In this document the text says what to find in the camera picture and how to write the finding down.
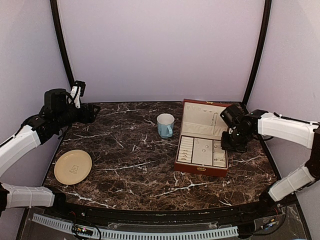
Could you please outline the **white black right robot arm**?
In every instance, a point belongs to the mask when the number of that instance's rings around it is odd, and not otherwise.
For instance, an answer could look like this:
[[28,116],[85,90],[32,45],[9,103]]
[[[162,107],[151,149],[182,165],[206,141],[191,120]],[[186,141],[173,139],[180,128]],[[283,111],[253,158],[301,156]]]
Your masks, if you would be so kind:
[[236,105],[230,105],[220,114],[228,130],[222,133],[223,150],[245,153],[247,145],[255,137],[261,140],[274,138],[279,146],[271,144],[274,157],[284,157],[285,163],[293,160],[293,166],[277,161],[280,172],[286,173],[259,196],[255,213],[266,217],[275,203],[309,187],[320,179],[320,124],[283,116],[275,112],[256,109],[243,113]]

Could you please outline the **brown jewelry tray insert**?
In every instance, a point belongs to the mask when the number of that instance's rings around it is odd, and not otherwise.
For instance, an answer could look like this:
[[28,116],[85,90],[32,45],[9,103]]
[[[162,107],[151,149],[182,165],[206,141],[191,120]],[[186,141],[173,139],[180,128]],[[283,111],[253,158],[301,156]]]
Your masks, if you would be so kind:
[[220,140],[182,136],[180,138],[178,163],[224,168],[228,167],[227,152],[221,148]]

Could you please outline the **brown jewelry box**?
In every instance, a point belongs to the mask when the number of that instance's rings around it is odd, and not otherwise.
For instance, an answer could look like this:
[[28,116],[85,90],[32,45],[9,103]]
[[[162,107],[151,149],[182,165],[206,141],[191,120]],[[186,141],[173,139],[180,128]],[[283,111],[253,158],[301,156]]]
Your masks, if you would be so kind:
[[174,170],[225,177],[228,152],[222,149],[222,134],[229,127],[220,114],[229,103],[185,99]]

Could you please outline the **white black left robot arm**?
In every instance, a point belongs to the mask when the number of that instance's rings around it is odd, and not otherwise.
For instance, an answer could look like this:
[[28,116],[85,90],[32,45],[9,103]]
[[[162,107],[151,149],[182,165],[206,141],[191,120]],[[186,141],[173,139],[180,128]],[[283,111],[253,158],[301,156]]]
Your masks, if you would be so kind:
[[[54,135],[74,123],[93,123],[100,107],[81,103],[84,87],[74,85],[71,92],[56,88],[46,91],[44,105],[38,114],[25,119],[18,131],[0,145],[0,173],[4,174],[12,165],[30,151],[46,143]],[[0,210],[11,208],[47,207],[60,218],[71,213],[65,203],[66,196],[50,187],[15,186],[0,184]]]

